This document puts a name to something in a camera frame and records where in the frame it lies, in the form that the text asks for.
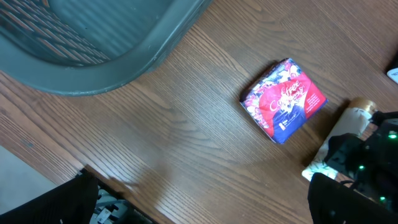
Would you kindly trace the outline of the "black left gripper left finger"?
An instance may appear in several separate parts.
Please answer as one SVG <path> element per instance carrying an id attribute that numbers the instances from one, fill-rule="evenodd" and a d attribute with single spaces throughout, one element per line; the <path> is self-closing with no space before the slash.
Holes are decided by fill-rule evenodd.
<path id="1" fill-rule="evenodd" d="M 1 215 L 1 224 L 86 224 L 94 213 L 98 180 L 83 174 Z"/>

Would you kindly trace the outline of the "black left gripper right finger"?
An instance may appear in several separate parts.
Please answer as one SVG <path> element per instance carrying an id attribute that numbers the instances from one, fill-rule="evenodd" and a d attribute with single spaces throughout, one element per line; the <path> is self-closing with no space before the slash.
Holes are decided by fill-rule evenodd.
<path id="1" fill-rule="evenodd" d="M 397 224 L 397 214 L 322 173 L 312 176 L 308 204 L 314 224 Z"/>

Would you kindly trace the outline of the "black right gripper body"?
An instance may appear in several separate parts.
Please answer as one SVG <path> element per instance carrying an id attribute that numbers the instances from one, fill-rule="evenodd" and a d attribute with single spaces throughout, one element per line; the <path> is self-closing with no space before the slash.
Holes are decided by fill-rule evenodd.
<path id="1" fill-rule="evenodd" d="M 328 166 L 353 180 L 350 188 L 397 211 L 397 112 L 376 112 L 377 129 L 367 139 L 354 134 L 333 136 L 324 158 Z"/>

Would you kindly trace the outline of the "white tube gold cap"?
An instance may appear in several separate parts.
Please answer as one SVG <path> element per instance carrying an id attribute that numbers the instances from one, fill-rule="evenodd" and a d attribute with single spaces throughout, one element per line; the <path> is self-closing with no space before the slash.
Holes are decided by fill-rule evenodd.
<path id="1" fill-rule="evenodd" d="M 329 150 L 329 140 L 333 136 L 350 133 L 356 137 L 360 137 L 370 123 L 370 119 L 377 111 L 375 102 L 357 97 L 351 100 L 347 109 L 344 110 L 333 129 L 326 137 L 325 141 L 319 148 L 312 162 L 302 171 L 302 176 L 311 181 L 314 173 L 322 173 L 331 179 L 335 179 L 338 171 L 328 166 L 323 160 L 326 158 Z"/>

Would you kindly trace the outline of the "purple red snack pack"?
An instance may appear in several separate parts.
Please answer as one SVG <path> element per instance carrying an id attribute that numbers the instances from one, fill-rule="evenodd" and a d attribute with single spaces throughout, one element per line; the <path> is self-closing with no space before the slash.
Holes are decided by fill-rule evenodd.
<path id="1" fill-rule="evenodd" d="M 273 64 L 240 98 L 254 122 L 283 144 L 328 100 L 292 58 Z"/>

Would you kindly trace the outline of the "white barcode scanner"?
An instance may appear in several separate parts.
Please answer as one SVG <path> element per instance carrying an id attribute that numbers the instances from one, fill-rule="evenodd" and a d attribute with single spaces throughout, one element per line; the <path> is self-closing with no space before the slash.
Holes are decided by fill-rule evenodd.
<path id="1" fill-rule="evenodd" d="M 398 83 L 398 61 L 394 59 L 387 68 L 386 75 L 395 83 Z"/>

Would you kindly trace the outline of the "dark grey plastic basket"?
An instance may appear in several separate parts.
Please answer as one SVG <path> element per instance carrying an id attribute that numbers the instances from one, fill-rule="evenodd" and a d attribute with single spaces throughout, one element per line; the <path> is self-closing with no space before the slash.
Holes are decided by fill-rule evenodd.
<path id="1" fill-rule="evenodd" d="M 57 95 L 97 95 L 155 70 L 210 0 L 1 0 L 1 70 Z"/>

